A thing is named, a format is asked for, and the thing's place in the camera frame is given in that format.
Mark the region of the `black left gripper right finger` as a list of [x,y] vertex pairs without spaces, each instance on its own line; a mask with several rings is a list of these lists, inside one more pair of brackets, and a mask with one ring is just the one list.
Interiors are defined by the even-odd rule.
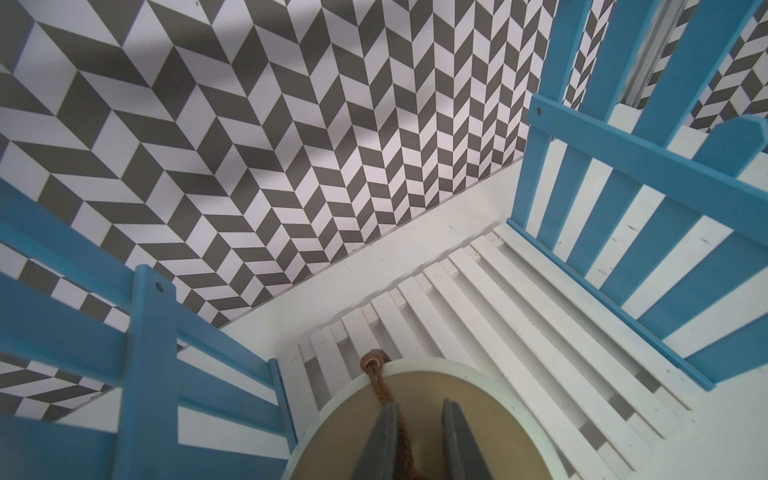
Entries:
[[488,464],[458,402],[444,400],[441,422],[444,478],[491,479]]

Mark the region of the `cream canister with tan lid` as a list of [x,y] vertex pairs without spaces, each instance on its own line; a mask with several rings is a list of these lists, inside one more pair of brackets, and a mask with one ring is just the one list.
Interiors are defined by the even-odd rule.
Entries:
[[[308,366],[318,413],[288,461],[286,479],[349,479],[372,432],[381,404],[369,378],[348,373],[332,390],[318,361]],[[556,447],[504,381],[442,358],[398,359],[384,379],[404,416],[415,468],[428,479],[445,476],[442,411],[459,404],[495,479],[564,479]]]

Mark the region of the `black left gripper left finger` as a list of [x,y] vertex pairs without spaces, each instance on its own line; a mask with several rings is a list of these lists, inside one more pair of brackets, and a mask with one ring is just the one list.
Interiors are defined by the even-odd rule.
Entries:
[[352,473],[354,480],[393,480],[398,474],[399,411],[394,401],[379,413]]

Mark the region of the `blue white wooden shelf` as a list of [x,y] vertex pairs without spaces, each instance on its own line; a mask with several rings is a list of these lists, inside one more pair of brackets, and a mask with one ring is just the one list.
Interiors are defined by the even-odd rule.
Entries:
[[767,363],[767,5],[5,1],[1,475],[286,479],[332,390],[504,380],[634,478]]

